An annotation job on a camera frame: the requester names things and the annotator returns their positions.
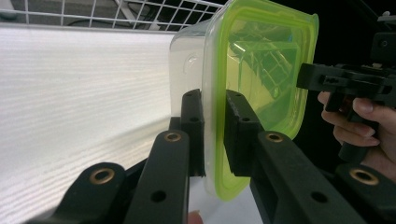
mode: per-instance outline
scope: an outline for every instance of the translucent green lid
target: translucent green lid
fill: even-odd
[[[225,90],[243,93],[262,126],[294,138],[307,91],[296,88],[302,63],[312,63],[318,16],[271,1],[233,0],[210,22],[205,37],[203,103],[206,163],[214,191],[231,200],[247,184],[229,168],[223,146]]]

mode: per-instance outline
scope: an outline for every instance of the white wire rack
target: white wire rack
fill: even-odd
[[[0,21],[176,32],[222,7],[203,0],[1,0]]]

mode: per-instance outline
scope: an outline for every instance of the plastic container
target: plastic container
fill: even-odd
[[[178,32],[170,47],[171,113],[181,96],[202,90],[206,188],[224,201],[247,184],[229,168],[223,146],[225,91],[243,93],[265,130],[294,138],[307,91],[296,88],[302,63],[312,63],[318,16],[271,1],[229,1],[210,21]]]

